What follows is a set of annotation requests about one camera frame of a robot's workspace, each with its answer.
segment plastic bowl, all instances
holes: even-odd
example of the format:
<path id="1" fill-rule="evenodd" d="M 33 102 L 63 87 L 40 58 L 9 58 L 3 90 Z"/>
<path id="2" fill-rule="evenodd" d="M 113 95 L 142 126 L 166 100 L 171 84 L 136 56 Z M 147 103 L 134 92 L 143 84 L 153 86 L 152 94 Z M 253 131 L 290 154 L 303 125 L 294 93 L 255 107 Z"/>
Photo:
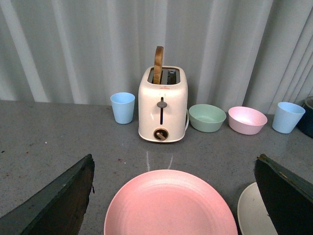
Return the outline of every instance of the plastic bowl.
<path id="1" fill-rule="evenodd" d="M 226 119 L 226 113 L 213 105 L 196 104 L 189 109 L 191 125 L 202 132 L 219 130 Z"/>
<path id="2" fill-rule="evenodd" d="M 255 135 L 267 123 L 267 117 L 261 112 L 248 107 L 237 106 L 228 110 L 229 126 L 244 135 Z"/>

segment pink plate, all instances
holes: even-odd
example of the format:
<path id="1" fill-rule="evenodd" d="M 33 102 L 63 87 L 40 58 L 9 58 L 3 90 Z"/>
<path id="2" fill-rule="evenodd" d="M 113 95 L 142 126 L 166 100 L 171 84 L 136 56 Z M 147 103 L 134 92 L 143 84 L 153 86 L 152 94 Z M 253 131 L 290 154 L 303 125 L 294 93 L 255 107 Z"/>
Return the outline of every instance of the pink plate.
<path id="1" fill-rule="evenodd" d="M 202 179 L 155 170 L 125 184 L 108 208 L 104 235 L 237 235 L 223 198 Z"/>

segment dark blue container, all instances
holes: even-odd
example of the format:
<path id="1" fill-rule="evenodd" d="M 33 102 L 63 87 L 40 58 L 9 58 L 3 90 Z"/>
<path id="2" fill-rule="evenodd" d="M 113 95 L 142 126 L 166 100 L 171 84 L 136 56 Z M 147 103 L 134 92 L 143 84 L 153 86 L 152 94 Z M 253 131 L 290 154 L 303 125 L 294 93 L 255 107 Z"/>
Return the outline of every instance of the dark blue container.
<path id="1" fill-rule="evenodd" d="M 313 96 L 306 98 L 302 107 L 305 109 L 305 114 L 298 122 L 297 127 L 304 134 L 313 138 Z"/>

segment white plate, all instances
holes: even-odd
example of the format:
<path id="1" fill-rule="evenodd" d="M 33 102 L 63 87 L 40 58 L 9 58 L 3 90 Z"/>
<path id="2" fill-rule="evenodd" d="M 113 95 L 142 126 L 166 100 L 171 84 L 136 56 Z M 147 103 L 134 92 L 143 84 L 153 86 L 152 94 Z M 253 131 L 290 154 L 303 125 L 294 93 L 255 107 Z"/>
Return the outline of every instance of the white plate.
<path id="1" fill-rule="evenodd" d="M 237 213 L 243 235 L 277 235 L 256 182 L 241 194 Z"/>

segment speckled gray surface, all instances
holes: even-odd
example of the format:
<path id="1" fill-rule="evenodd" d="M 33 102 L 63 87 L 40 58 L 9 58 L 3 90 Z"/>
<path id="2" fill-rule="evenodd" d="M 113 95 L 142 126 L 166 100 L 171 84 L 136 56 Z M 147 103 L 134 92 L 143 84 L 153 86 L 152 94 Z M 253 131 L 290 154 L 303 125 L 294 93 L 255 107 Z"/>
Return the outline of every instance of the speckled gray surface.
<path id="1" fill-rule="evenodd" d="M 80 235 L 103 234 L 107 208 L 133 177 L 176 169 L 207 181 L 237 220 L 242 191 L 255 182 L 256 157 L 265 153 L 313 183 L 313 139 L 297 128 L 280 134 L 267 125 L 254 136 L 231 130 L 215 133 L 189 126 L 176 143 L 145 141 L 138 115 L 127 125 L 114 121 L 110 106 L 0 101 L 0 216 L 23 203 L 86 154 L 95 161 L 94 188 Z"/>

